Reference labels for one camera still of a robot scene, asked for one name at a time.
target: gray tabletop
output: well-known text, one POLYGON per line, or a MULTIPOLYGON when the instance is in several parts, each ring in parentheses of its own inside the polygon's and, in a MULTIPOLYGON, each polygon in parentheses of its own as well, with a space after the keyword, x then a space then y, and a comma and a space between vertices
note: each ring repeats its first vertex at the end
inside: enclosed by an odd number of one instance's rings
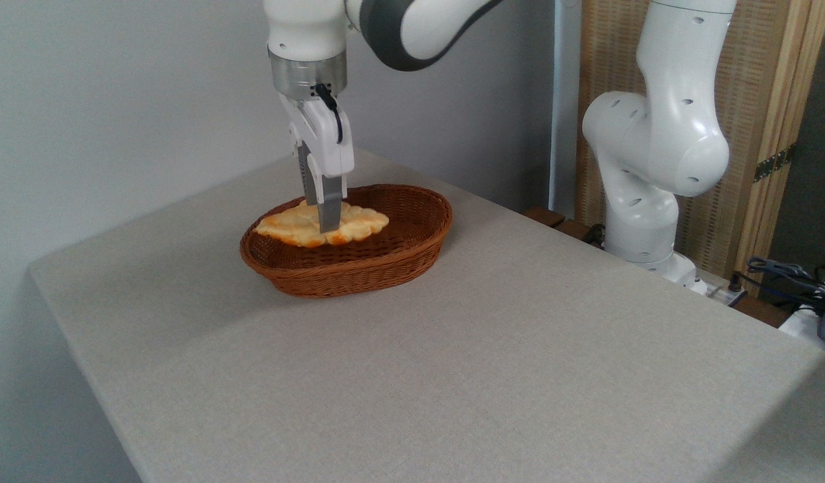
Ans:
POLYGON ((302 300, 238 254, 293 159, 39 260, 142 479, 825 481, 825 355, 366 152, 455 223, 388 290, 302 300))

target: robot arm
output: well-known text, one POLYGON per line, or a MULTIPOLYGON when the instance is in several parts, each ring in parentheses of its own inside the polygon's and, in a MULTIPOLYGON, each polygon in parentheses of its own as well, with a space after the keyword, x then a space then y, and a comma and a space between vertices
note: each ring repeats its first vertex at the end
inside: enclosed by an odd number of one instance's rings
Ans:
POLYGON ((435 63, 501 0, 264 0, 272 82, 290 116, 306 201, 322 232, 338 228, 345 175, 354 167, 346 87, 346 37, 361 30, 397 70, 435 63))
POLYGON ((674 195, 706 192, 728 166, 714 79, 735 3, 652 0, 637 49, 648 97, 600 95, 582 122, 606 192, 606 251, 688 287, 698 279, 673 253, 674 195))
POLYGON ((501 0, 347 0, 350 20, 383 64, 420 70, 445 55, 501 0))

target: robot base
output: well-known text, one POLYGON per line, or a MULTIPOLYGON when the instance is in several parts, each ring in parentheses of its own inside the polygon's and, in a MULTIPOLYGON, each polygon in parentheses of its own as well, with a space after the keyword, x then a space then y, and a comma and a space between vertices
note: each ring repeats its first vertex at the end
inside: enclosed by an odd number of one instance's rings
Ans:
POLYGON ((701 278, 698 278, 696 264, 682 256, 682 254, 673 252, 663 260, 651 263, 634 263, 634 265, 640 266, 649 272, 657 273, 662 278, 689 288, 696 293, 707 294, 708 292, 708 285, 701 278))

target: flatbread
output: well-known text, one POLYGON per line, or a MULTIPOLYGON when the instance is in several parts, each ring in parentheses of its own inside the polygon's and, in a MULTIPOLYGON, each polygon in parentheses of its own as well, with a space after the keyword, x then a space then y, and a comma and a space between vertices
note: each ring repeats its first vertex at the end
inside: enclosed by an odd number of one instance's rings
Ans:
POLYGON ((271 236, 294 247, 316 248, 322 245, 344 245, 360 242, 374 233, 379 233, 388 225, 388 217, 382 213, 341 204, 339 228, 327 233, 320 232, 320 217, 316 205, 299 205, 260 220, 254 229, 258 235, 271 236))

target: brown woven basket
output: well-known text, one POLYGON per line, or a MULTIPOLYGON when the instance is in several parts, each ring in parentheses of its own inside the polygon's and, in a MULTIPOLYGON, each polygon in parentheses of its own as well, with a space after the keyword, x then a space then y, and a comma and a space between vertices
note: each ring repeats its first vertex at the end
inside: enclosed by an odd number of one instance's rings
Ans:
POLYGON ((299 248, 254 233, 265 217, 298 205, 276 206, 260 217, 240 241, 240 256, 278 290, 306 299, 324 299, 404 284, 433 266, 451 226, 449 201, 439 193, 407 184, 373 184, 350 189, 351 205, 388 217, 380 233, 333 247, 299 248))

